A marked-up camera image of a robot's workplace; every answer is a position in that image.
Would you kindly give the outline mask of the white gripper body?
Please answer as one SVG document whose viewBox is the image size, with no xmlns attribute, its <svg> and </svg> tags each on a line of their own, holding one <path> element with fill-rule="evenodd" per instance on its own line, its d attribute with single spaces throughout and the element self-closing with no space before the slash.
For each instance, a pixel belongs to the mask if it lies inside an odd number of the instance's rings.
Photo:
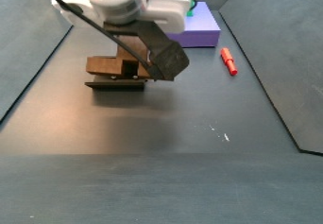
<svg viewBox="0 0 323 224">
<path fill-rule="evenodd" d="M 62 0 L 98 26 L 153 21 L 165 33 L 181 33 L 190 0 Z"/>
</svg>

